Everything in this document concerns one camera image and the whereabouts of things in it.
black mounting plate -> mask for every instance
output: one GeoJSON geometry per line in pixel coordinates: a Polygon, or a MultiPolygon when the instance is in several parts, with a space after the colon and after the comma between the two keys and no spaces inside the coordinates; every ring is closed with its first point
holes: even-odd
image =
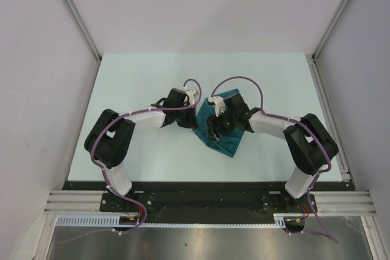
{"type": "MultiPolygon", "coordinates": [[[[269,191],[134,191],[127,197],[141,202],[147,209],[148,223],[177,224],[262,224],[274,223],[273,213],[302,213],[302,201],[288,209],[283,205],[265,205],[264,200],[278,203],[281,194],[269,191]]],[[[103,193],[101,212],[137,213],[138,207],[111,192],[103,193]]]]}

white wall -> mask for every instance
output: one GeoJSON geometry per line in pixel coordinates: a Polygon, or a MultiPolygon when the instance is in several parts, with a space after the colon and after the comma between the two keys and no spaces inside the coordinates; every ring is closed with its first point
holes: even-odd
{"type": "Polygon", "coordinates": [[[1,0],[0,259],[60,184],[97,64],[61,0],[1,0]]]}
{"type": "Polygon", "coordinates": [[[390,0],[353,0],[319,69],[352,174],[390,242],[390,0]]]}
{"type": "Polygon", "coordinates": [[[341,0],[74,1],[104,53],[313,53],[341,0]]]}

teal cloth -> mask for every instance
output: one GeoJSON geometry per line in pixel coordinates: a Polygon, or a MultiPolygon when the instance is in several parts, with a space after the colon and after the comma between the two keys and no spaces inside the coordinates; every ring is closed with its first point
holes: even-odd
{"type": "MultiPolygon", "coordinates": [[[[238,89],[226,91],[224,93],[218,94],[217,96],[226,99],[234,94],[239,94],[238,89]]],[[[199,139],[203,141],[209,148],[233,158],[239,146],[239,142],[244,135],[244,131],[236,128],[233,130],[233,132],[231,132],[231,134],[227,136],[222,136],[219,134],[219,141],[209,141],[207,139],[208,127],[206,119],[214,114],[214,112],[214,107],[207,104],[207,99],[205,99],[199,109],[198,114],[196,115],[198,128],[193,129],[193,132],[195,132],[197,137],[199,137],[199,139]]]]}

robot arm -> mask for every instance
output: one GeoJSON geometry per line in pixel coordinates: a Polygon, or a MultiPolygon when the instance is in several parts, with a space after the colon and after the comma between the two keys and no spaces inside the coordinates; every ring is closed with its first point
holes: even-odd
{"type": "MultiPolygon", "coordinates": [[[[215,114],[207,119],[208,138],[218,141],[219,135],[228,135],[236,127],[252,133],[265,133],[287,142],[296,167],[285,185],[287,193],[294,199],[306,193],[318,172],[324,168],[326,160],[318,145],[307,140],[309,134],[299,125],[266,114],[260,108],[249,110],[243,98],[235,94],[228,99],[211,97],[209,104],[215,108],[215,114]]],[[[327,155],[332,159],[338,153],[334,140],[314,114],[300,119],[321,142],[327,155]]]]}
{"type": "MultiPolygon", "coordinates": [[[[130,114],[127,119],[120,119],[108,130],[110,134],[106,133],[101,138],[96,147],[94,158],[102,163],[103,174],[108,177],[112,187],[121,195],[126,195],[132,188],[132,182],[125,170],[123,160],[129,149],[133,133],[150,128],[165,127],[173,122],[184,128],[195,127],[195,108],[177,111],[164,109],[194,105],[197,95],[197,90],[181,91],[173,88],[167,98],[162,98],[156,104],[152,104],[149,111],[133,116],[130,114]],[[151,111],[153,108],[161,108],[161,111],[151,111]]],[[[103,111],[85,140],[84,148],[89,153],[91,153],[99,134],[118,115],[111,109],[103,111]]]]}

metal bracket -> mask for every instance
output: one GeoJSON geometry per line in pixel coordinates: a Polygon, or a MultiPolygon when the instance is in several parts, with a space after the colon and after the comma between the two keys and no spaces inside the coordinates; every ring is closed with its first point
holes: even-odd
{"type": "MultiPolygon", "coordinates": [[[[368,192],[312,192],[316,198],[320,216],[376,216],[368,192]]],[[[46,204],[45,214],[130,215],[137,213],[102,213],[99,208],[103,191],[52,191],[46,204]]],[[[278,216],[293,214],[276,213],[278,216]]]]}
{"type": "MultiPolygon", "coordinates": [[[[306,204],[308,207],[307,197],[305,195],[299,199],[294,200],[293,202],[290,202],[288,207],[286,206],[286,203],[283,202],[283,198],[285,197],[278,193],[268,193],[261,196],[261,200],[263,201],[263,212],[277,214],[283,213],[284,210],[287,214],[290,214],[294,217],[295,214],[303,213],[303,204],[306,204]]],[[[317,211],[315,196],[310,194],[310,198],[314,209],[317,211]]]]}
{"type": "MultiPolygon", "coordinates": [[[[273,223],[258,191],[135,191],[127,196],[147,209],[148,223],[241,225],[273,223]]],[[[279,210],[285,210],[279,198],[279,210]]],[[[111,192],[104,192],[101,212],[137,212],[138,207],[111,192]]]]}
{"type": "MultiPolygon", "coordinates": [[[[62,215],[58,218],[58,227],[106,227],[106,228],[131,228],[135,224],[121,224],[123,216],[109,215],[62,215]]],[[[204,224],[177,224],[177,223],[144,223],[143,228],[286,228],[282,216],[274,216],[274,223],[253,225],[204,225],[204,224]]]]}

